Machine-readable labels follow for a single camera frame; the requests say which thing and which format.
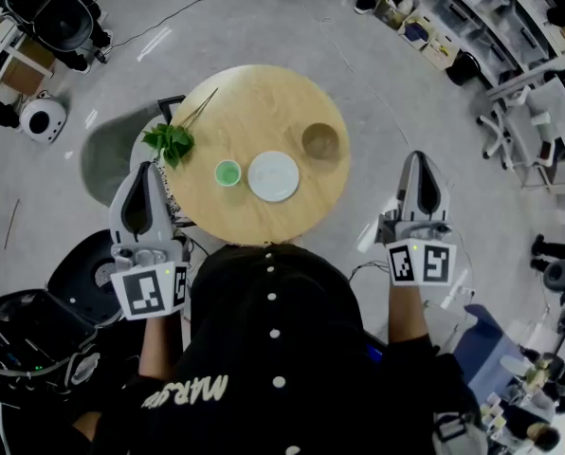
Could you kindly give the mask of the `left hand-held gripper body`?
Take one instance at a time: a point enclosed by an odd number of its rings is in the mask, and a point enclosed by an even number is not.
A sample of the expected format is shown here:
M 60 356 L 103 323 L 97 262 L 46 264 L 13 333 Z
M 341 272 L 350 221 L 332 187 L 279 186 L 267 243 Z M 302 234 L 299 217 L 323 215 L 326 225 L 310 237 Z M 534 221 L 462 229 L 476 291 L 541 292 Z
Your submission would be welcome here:
M 190 268 L 188 241 L 122 242 L 114 239 L 111 276 L 124 316 L 129 320 L 165 317 L 184 307 Z

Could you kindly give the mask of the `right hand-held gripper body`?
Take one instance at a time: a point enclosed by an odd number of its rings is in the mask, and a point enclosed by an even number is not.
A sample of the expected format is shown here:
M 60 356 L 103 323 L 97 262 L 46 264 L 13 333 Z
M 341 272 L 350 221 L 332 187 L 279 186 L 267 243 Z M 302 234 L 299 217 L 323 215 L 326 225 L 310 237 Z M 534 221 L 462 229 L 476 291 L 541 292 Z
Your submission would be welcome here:
M 391 281 L 397 286 L 451 286 L 457 246 L 444 221 L 401 221 L 395 211 L 380 214 L 375 242 L 385 247 Z

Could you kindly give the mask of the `green cup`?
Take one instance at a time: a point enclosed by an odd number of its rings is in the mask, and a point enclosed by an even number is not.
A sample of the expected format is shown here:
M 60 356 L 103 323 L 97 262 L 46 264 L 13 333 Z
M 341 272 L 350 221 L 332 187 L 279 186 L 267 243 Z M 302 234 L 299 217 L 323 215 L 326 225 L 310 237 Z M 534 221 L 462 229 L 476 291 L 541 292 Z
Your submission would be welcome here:
M 214 176 L 220 186 L 233 187 L 240 182 L 242 170 L 236 161 L 226 159 L 217 164 Z

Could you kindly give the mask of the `brown bowl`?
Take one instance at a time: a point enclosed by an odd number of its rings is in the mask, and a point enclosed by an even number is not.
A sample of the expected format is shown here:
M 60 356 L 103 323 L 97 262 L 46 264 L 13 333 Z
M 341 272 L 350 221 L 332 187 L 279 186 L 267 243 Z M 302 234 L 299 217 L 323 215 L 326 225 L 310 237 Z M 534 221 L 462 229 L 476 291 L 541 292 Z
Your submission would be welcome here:
M 334 160 L 338 157 L 337 131 L 325 123 L 313 123 L 302 133 L 301 144 L 305 153 L 318 160 Z

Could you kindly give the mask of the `white plate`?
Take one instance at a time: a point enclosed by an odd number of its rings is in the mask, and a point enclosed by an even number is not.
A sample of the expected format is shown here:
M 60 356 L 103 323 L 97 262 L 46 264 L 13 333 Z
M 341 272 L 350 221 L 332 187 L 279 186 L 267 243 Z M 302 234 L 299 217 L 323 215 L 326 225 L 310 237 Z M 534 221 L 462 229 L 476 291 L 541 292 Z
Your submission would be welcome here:
M 291 156 L 279 151 L 267 151 L 257 155 L 250 163 L 247 182 L 258 198 L 279 203 L 297 190 L 300 171 Z

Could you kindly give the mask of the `person's left forearm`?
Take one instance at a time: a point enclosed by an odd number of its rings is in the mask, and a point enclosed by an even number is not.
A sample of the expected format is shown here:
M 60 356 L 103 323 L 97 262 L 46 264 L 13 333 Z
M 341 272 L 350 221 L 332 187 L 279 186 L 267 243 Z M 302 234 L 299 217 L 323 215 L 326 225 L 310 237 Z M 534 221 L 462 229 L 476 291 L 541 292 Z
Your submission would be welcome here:
M 138 375 L 165 381 L 183 354 L 182 317 L 148 318 L 145 325 Z

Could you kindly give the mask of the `person's right forearm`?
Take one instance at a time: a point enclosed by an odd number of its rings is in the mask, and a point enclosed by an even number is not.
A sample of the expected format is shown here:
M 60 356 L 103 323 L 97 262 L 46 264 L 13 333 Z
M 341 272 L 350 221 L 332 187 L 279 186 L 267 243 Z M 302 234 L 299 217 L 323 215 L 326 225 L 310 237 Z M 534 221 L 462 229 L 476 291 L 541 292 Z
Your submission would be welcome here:
M 417 340 L 430 344 L 424 303 L 417 286 L 390 285 L 388 340 L 390 344 Z

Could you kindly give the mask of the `black-white patterned seat cushion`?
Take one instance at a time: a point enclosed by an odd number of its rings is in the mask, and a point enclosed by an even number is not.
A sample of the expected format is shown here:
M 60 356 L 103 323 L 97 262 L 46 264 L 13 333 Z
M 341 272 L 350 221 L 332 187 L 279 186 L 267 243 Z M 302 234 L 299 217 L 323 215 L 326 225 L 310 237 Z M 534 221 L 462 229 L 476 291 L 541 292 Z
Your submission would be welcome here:
M 157 169 L 160 173 L 161 181 L 163 183 L 165 193 L 166 193 L 168 211 L 169 211 L 170 217 L 174 219 L 179 215 L 180 207 L 178 206 L 177 202 L 175 201 L 175 199 L 173 197 L 173 193 L 171 192 L 171 189 L 170 189 L 167 177 L 166 177 L 166 171 L 165 171 L 164 163 L 163 163 L 161 158 L 155 158 L 153 160 L 153 163 L 156 165 L 156 167 L 157 167 Z

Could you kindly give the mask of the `grey shell chair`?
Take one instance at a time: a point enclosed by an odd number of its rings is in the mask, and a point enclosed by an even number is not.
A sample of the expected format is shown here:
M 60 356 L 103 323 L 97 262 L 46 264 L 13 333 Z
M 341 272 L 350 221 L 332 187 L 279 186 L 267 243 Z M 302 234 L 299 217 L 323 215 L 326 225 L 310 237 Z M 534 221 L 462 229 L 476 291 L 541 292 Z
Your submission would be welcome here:
M 153 162 L 156 152 L 142 143 L 143 131 L 149 124 L 168 123 L 173 119 L 172 107 L 183 102 L 177 95 L 150 100 L 126 114 L 97 126 L 85 139 L 80 153 L 81 179 L 89 195 L 110 209 L 112 200 L 131 170 L 142 162 Z M 180 210 L 173 225 L 188 228 L 194 221 Z

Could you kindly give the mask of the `green leafy plant sprig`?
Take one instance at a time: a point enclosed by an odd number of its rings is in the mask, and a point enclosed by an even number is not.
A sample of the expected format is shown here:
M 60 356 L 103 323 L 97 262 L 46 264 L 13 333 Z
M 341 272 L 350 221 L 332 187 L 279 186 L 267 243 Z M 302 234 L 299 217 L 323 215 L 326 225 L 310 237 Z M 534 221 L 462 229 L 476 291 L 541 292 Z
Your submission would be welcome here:
M 188 155 L 195 144 L 192 126 L 210 103 L 218 89 L 215 89 L 197 108 L 195 108 L 179 124 L 159 123 L 150 130 L 143 131 L 141 142 L 156 152 L 156 157 L 162 159 L 171 169 L 175 170 Z

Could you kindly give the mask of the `black hard-shell backpack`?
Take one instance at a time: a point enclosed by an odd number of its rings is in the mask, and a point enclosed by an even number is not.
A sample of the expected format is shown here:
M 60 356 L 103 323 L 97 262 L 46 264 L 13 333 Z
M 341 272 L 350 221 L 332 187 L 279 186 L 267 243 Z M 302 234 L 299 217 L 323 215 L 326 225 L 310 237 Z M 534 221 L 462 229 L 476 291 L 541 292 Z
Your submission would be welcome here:
M 0 297 L 0 392 L 68 395 L 136 366 L 143 323 L 126 320 L 111 281 L 108 230 L 75 246 L 41 288 Z
M 81 0 L 1 1 L 26 33 L 60 52 L 79 49 L 93 31 L 93 17 Z

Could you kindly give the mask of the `blue cloth-covered table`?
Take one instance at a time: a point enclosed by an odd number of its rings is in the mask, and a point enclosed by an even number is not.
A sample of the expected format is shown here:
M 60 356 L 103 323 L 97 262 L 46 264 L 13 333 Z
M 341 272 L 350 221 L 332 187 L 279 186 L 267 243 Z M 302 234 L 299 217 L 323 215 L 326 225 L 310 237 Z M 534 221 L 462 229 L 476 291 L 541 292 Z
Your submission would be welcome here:
M 502 365 L 502 359 L 507 356 L 521 362 L 523 356 L 483 305 L 471 303 L 465 311 L 476 323 L 462 334 L 453 354 L 466 385 L 481 404 L 491 393 L 501 394 L 514 377 Z

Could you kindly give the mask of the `white office chair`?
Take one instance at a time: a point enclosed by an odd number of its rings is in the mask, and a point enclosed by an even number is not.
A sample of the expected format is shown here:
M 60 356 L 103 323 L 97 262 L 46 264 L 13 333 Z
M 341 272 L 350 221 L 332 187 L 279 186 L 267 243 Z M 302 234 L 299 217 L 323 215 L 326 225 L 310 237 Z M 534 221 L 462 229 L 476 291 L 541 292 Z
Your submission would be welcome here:
M 483 148 L 483 158 L 501 156 L 501 166 L 521 169 L 526 189 L 565 187 L 565 159 L 556 154 L 556 142 L 565 137 L 565 85 L 554 76 L 539 86 L 527 84 L 508 98 L 494 100 L 488 116 L 476 117 L 494 139 Z

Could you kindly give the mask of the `white round shell case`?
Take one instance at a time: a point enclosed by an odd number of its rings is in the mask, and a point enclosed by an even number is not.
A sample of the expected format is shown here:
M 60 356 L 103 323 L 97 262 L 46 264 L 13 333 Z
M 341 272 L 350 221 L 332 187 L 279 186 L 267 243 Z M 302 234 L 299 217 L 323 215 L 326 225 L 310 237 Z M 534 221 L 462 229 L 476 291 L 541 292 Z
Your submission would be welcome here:
M 22 130 L 34 141 L 51 144 L 62 131 L 67 119 L 63 105 L 51 96 L 29 102 L 20 114 Z

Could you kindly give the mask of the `black waste bin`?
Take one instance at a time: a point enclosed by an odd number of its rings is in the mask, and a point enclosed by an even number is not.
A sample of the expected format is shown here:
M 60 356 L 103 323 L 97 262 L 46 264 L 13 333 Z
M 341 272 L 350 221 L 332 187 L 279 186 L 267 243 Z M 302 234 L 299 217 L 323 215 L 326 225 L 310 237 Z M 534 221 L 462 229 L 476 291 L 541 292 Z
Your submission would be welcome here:
M 472 54 L 460 50 L 446 73 L 455 85 L 463 86 L 481 74 L 481 67 Z

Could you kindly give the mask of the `small open storage box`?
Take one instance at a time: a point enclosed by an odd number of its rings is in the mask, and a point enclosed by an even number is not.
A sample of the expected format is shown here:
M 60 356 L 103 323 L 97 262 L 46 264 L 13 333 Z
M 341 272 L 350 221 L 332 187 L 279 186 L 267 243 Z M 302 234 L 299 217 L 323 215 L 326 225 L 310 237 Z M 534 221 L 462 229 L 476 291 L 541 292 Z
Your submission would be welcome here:
M 459 50 L 454 40 L 444 34 L 436 34 L 421 50 L 421 54 L 436 69 L 446 70 L 453 65 Z
M 398 29 L 398 35 L 411 47 L 422 50 L 431 40 L 436 28 L 427 16 L 409 16 Z

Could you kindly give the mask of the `round wooden table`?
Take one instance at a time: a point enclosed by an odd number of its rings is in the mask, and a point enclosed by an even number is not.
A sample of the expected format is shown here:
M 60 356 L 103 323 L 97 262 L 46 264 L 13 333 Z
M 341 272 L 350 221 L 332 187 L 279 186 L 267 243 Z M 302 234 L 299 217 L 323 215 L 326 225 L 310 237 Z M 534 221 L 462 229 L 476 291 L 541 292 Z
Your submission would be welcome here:
M 197 85 L 179 105 L 179 124 L 218 89 L 191 130 L 192 151 L 175 170 L 165 169 L 182 212 L 208 234 L 231 244 L 283 243 L 306 233 L 326 217 L 342 195 L 350 171 L 350 142 L 334 102 L 308 78 L 285 68 L 253 64 L 221 71 Z M 313 123 L 332 126 L 338 157 L 318 160 L 302 148 Z M 291 156 L 300 171 L 295 193 L 279 203 L 258 198 L 247 182 L 252 160 L 267 151 Z M 214 176 L 222 160 L 236 161 L 240 182 L 220 186 Z

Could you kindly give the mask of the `person's black buttoned shirt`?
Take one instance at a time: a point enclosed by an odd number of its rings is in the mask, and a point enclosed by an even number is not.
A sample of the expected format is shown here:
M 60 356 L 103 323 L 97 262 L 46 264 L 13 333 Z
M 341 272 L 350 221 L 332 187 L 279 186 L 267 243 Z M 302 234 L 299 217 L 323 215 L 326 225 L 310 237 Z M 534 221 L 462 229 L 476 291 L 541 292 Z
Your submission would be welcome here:
M 297 246 L 225 246 L 191 287 L 173 375 L 137 377 L 58 455 L 486 455 L 479 405 L 432 342 L 368 352 L 349 280 Z

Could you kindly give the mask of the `cluttered white desk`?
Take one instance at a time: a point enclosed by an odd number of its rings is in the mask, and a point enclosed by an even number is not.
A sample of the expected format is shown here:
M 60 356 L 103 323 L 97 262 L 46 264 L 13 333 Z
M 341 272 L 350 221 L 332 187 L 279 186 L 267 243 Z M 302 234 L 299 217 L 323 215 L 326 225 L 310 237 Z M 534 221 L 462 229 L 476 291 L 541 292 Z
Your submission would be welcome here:
M 550 455 L 561 442 L 565 361 L 523 346 L 519 352 L 519 359 L 502 358 L 510 378 L 481 404 L 486 455 Z

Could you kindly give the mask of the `white metal storage shelf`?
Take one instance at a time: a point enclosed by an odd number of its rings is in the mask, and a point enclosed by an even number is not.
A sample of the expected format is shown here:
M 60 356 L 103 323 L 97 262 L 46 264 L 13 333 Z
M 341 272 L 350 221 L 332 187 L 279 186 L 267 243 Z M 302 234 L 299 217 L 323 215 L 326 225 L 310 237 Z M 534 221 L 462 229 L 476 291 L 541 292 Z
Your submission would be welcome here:
M 565 0 L 424 0 L 493 87 L 565 55 Z

